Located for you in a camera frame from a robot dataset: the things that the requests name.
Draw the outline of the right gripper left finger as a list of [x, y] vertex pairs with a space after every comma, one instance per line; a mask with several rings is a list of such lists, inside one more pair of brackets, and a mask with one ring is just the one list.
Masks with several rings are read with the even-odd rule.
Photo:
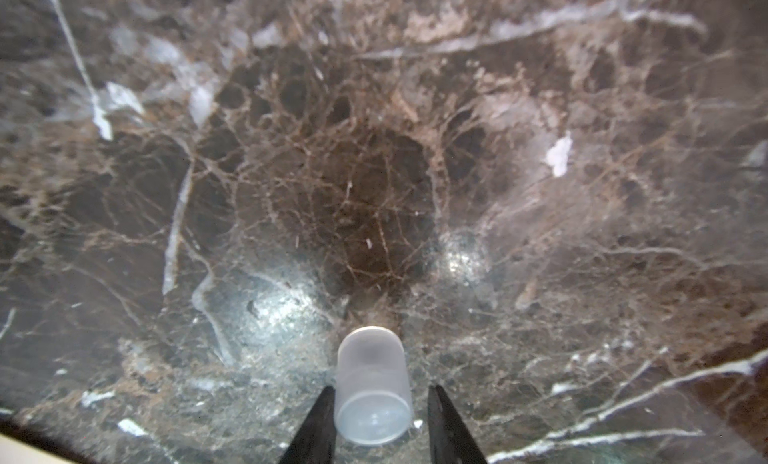
[[319, 394], [280, 464], [332, 464], [335, 456], [335, 389], [326, 386]]

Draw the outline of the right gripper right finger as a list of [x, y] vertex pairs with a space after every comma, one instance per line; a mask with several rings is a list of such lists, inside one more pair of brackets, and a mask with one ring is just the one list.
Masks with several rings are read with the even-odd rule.
[[429, 388], [427, 411], [433, 464], [488, 463], [442, 386]]

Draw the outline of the clear glue stick cap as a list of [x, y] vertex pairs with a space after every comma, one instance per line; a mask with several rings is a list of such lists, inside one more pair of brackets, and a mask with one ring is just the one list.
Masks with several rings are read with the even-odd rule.
[[348, 334], [337, 353], [334, 425], [346, 440], [380, 446], [411, 426], [413, 402], [400, 338], [380, 326]]

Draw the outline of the beige envelope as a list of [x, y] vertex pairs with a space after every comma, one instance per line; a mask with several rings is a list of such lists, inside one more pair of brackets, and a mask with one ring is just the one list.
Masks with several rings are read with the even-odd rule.
[[1, 464], [75, 464], [75, 461], [50, 445], [28, 443], [2, 434]]

